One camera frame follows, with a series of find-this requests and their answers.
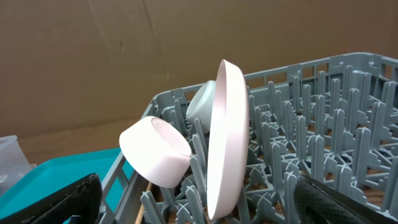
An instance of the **teal plastic bin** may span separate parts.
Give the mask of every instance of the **teal plastic bin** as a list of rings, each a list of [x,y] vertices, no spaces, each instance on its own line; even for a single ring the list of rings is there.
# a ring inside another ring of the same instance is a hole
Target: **teal plastic bin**
[[[107,149],[44,162],[0,197],[0,218],[28,207],[90,173],[98,174],[102,181],[120,152],[120,148]],[[123,172],[128,179],[133,171],[126,161]],[[116,179],[105,199],[112,211],[118,206],[122,194],[123,188]]]

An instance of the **brown cardboard wall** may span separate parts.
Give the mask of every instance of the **brown cardboard wall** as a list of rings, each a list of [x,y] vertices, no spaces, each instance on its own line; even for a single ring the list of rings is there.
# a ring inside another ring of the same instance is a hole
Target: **brown cardboard wall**
[[[216,77],[349,52],[398,57],[398,2],[0,1],[0,136],[139,118]]]

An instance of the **light pink plate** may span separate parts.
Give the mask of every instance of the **light pink plate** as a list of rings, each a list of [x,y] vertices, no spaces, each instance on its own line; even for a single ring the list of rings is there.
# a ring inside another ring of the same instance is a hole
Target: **light pink plate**
[[[243,185],[249,144],[249,106],[242,71],[222,60],[211,115],[207,208],[211,219],[232,212]]]
[[[119,143],[134,170],[160,187],[176,187],[189,167],[188,142],[160,118],[142,118],[121,133]]]

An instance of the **dish rack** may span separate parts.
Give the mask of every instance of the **dish rack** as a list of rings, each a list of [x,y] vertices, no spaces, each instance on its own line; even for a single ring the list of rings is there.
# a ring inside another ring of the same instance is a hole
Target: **dish rack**
[[[274,83],[275,74],[285,80]],[[398,60],[344,54],[245,79],[262,85],[248,87],[251,126],[245,180],[235,211],[212,223],[298,223],[293,191],[300,174],[398,218]],[[188,95],[200,87],[160,93],[142,116],[170,122],[193,150],[181,184],[160,188],[162,202],[156,202],[151,191],[142,193],[145,223],[167,223],[171,212],[174,223],[209,222],[204,209],[208,137],[199,119],[194,124],[185,119]],[[120,153],[103,181],[105,196],[116,178],[125,191],[115,212],[103,202],[100,223],[125,223],[127,216],[137,216],[140,203],[133,195],[147,182],[136,172],[130,180],[123,177],[125,160]],[[383,201],[371,203],[369,189],[384,194]]]

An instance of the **clear plastic container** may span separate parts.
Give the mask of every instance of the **clear plastic container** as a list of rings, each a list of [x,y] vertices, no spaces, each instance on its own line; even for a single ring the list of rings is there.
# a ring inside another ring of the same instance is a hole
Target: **clear plastic container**
[[[0,197],[31,169],[17,136],[0,138]]]

